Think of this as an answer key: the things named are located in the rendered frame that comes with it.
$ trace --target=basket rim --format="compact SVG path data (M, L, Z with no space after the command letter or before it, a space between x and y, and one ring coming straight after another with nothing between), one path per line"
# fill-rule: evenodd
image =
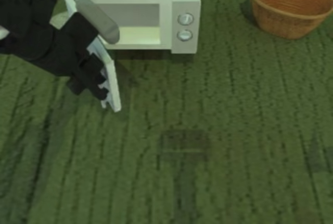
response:
M258 3L260 6L262 6L265 9L268 9L270 11L276 12L278 14L281 15L285 15L285 16L290 16L293 18L298 18L298 19L302 19L302 20L315 20L315 19L320 19L320 18L325 18L326 16L328 16L329 14L331 14L333 12L333 0L332 1L332 6L331 9L328 10L327 12L320 14L320 15L300 15L300 14L293 14L291 12L286 12L283 10L279 10L275 7L269 6L266 3L263 3L261 0L254 0L256 3Z

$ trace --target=silver knob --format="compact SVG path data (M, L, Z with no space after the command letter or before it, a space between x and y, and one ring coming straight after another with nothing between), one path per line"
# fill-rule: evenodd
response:
M181 41L189 41L193 37L193 34L190 30L182 30L178 32L177 37Z
M190 25L194 21L194 17L191 14L179 15L178 23L180 25Z

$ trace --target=microwave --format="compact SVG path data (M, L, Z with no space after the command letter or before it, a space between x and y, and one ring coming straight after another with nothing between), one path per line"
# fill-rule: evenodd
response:
M71 3L65 0L70 11ZM167 49L195 54L198 46L201 0L90 0L119 27L115 44L106 49Z

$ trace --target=wooden floor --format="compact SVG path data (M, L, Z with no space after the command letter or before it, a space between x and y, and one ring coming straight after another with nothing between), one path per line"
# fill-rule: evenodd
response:
M0 223L333 223L333 19L290 42L243 1L203 0L194 57L116 52L117 114L0 57Z

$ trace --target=woven bowl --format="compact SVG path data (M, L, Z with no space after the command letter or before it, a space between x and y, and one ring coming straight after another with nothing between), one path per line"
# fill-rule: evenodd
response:
M287 39L298 39L332 12L333 0L251 0L259 27Z

